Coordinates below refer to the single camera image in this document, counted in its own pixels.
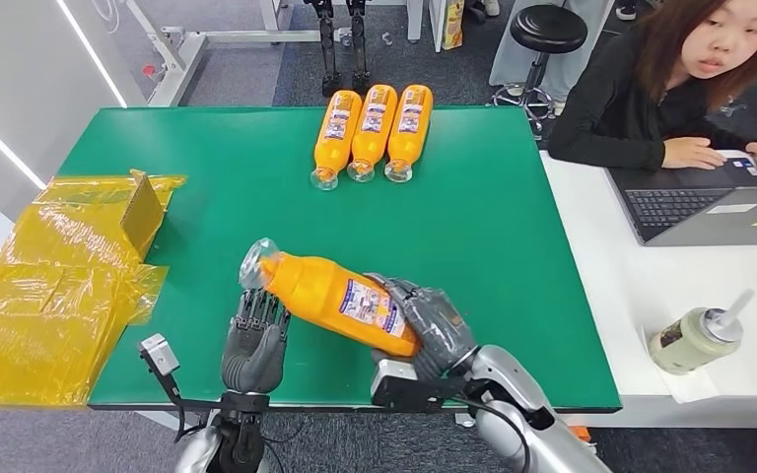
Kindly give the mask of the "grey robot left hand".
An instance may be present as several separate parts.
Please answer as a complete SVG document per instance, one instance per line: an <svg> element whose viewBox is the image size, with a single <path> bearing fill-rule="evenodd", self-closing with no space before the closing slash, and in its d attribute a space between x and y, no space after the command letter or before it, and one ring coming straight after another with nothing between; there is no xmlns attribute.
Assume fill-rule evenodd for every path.
<svg viewBox="0 0 757 473"><path fill-rule="evenodd" d="M241 294L223 352L225 386L240 393L267 394L282 381L291 313L261 289Z"/></svg>

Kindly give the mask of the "person's right hand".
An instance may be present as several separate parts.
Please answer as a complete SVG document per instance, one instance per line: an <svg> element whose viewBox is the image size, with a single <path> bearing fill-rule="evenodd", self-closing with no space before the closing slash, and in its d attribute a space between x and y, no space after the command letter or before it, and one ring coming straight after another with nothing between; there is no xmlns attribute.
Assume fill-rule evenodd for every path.
<svg viewBox="0 0 757 473"><path fill-rule="evenodd" d="M665 140L663 169L717 169L726 158L703 137L678 137Z"/></svg>

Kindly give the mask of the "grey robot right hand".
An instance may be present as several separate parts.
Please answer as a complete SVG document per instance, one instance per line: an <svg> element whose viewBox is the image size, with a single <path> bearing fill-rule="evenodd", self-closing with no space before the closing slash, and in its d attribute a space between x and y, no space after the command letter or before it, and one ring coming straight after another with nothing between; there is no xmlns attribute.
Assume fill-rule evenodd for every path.
<svg viewBox="0 0 757 473"><path fill-rule="evenodd" d="M435 380L461 365L478 348L469 326L442 289L366 273L380 284L413 329L420 348L411 358L420 380Z"/></svg>

